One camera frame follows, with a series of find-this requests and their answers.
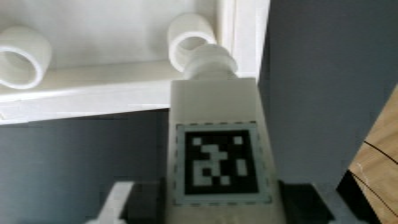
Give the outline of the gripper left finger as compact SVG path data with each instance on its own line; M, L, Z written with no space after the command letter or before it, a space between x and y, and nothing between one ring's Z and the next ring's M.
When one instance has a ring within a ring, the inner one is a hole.
M84 224L164 224L164 184L114 184L98 216Z

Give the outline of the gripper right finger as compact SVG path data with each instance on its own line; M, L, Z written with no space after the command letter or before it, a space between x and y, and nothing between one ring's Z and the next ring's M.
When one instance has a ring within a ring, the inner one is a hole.
M310 183L292 184L280 182L280 190L287 224L333 224L337 216L315 185ZM365 224L381 224L360 187L354 184L345 185L338 188L338 195L342 196L354 217Z

